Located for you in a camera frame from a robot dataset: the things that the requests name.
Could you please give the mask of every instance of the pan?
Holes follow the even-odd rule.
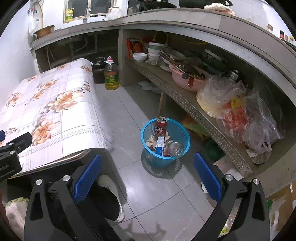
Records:
[[[162,1],[162,0],[138,0],[142,2],[142,6],[140,7],[139,11],[147,11],[152,9],[159,9],[159,8],[170,8],[170,7],[177,7],[176,5]]]

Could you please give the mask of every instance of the shoe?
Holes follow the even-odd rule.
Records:
[[[113,220],[112,221],[113,222],[118,222],[118,223],[123,221],[124,220],[124,212],[123,212],[120,200],[119,200],[118,189],[117,189],[116,184],[107,175],[100,176],[99,179],[98,179],[98,184],[101,187],[109,189],[117,197],[117,200],[118,200],[118,203],[119,203],[119,216],[115,221],[113,221]]]

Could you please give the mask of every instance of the blue gripper pad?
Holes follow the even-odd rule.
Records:
[[[222,199],[221,184],[198,152],[194,154],[194,167],[197,170],[211,199],[220,202]]]
[[[5,139],[5,132],[4,131],[0,131],[0,142],[4,141]]]
[[[96,155],[75,183],[73,199],[76,204],[86,198],[91,186],[99,174],[99,171],[101,170],[101,166],[101,156]]]

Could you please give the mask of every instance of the yellow bottle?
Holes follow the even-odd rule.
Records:
[[[107,58],[107,65],[105,66],[105,88],[107,90],[116,90],[119,87],[118,82],[118,67],[113,62],[111,56]]]
[[[67,9],[66,14],[65,14],[65,23],[69,23],[73,21],[73,9]]]

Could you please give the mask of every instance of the pot handle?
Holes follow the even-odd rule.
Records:
[[[232,2],[230,2],[230,0],[225,0],[226,2],[228,2],[229,5],[226,5],[226,6],[229,6],[231,7],[232,6]]]

